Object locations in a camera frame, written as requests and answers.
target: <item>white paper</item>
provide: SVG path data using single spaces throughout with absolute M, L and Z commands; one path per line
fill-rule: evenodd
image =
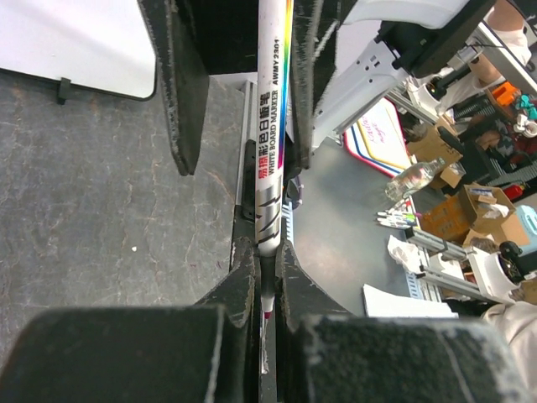
M 369 317 L 459 317 L 443 302 L 394 296 L 367 284 L 363 287 L 363 299 Z
M 395 236 L 390 235 L 388 253 L 410 273 L 421 273 L 420 250 L 416 245 L 399 241 Z

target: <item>clear bottle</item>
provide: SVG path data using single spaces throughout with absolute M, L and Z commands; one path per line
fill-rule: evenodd
M 429 185 L 445 166 L 442 158 L 414 164 L 388 182 L 384 192 L 392 202 L 399 202 Z

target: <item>red object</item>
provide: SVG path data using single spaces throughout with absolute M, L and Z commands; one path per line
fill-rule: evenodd
M 504 189 L 503 193 L 505 193 L 505 196 L 507 196 L 509 200 L 514 200 L 522 196 L 524 188 L 521 185 L 511 185 L 507 189 Z

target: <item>white cloth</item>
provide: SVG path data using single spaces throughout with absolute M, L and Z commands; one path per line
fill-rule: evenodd
M 522 379 L 537 401 L 537 306 L 527 302 L 496 305 L 485 312 L 483 319 L 507 340 Z
M 511 50 L 514 57 L 520 63 L 523 65 L 528 63 L 531 58 L 531 52 L 528 47 L 528 38 L 526 38 L 522 29 L 517 31 L 497 31 L 494 29 L 493 31 L 503 41 L 505 46 Z M 441 115 L 456 103 L 462 102 L 491 86 L 497 86 L 504 81 L 505 78 L 500 77 L 492 84 L 483 87 L 479 79 L 470 73 L 448 88 L 447 94 L 441 99 L 440 104 L 436 107 L 436 111 Z

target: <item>gray floor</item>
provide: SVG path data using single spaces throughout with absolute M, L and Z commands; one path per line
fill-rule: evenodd
M 190 304 L 228 271 L 243 94 L 211 82 L 196 177 L 148 102 L 0 74 L 0 365 L 54 306 Z
M 404 270 L 386 249 L 389 235 L 401 232 L 375 223 L 376 212 L 388 207 L 388 177 L 327 140 L 300 178 L 304 204 L 295 210 L 295 248 L 311 278 L 359 316 L 364 284 L 408 296 Z

